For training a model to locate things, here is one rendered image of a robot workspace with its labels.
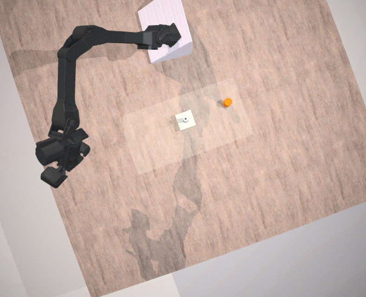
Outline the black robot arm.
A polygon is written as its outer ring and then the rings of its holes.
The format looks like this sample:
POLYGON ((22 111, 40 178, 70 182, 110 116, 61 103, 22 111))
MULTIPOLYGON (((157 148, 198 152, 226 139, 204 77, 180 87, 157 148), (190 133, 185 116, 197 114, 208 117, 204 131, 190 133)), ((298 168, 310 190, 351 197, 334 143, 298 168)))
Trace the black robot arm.
POLYGON ((52 113, 50 138, 36 143, 35 155, 43 165, 63 156, 75 156, 87 133, 79 127, 79 110, 75 103, 76 59, 93 46, 106 43, 136 44, 137 49, 158 50, 162 44, 172 47, 181 34, 175 23, 151 25, 142 32, 108 31, 102 27, 77 26, 58 50, 58 99, 52 113), (59 130, 63 133, 58 132, 59 130))

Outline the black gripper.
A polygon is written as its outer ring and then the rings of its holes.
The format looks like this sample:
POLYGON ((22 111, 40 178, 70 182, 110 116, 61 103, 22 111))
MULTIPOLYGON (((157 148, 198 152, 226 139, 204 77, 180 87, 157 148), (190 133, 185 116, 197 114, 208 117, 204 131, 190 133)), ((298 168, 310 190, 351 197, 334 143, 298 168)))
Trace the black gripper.
POLYGON ((89 154, 90 150, 90 146, 82 141, 78 154, 75 156, 65 155, 63 158, 57 160, 56 162, 58 162, 58 168, 54 168, 53 166, 47 167, 41 174, 41 180, 53 188, 58 188, 68 177, 65 174, 65 171, 70 172, 77 165, 79 165, 84 159, 83 157, 86 157, 89 154), (80 153, 82 153, 83 156, 81 156, 80 153))

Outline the orange cylinder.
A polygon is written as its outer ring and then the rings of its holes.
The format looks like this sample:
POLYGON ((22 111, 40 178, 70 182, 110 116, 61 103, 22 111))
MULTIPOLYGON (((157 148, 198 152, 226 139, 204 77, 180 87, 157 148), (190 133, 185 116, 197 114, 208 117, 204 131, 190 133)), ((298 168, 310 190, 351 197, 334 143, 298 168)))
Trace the orange cylinder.
POLYGON ((232 99, 231 98, 226 98, 223 102, 223 105, 225 107, 229 107, 232 104, 232 99))

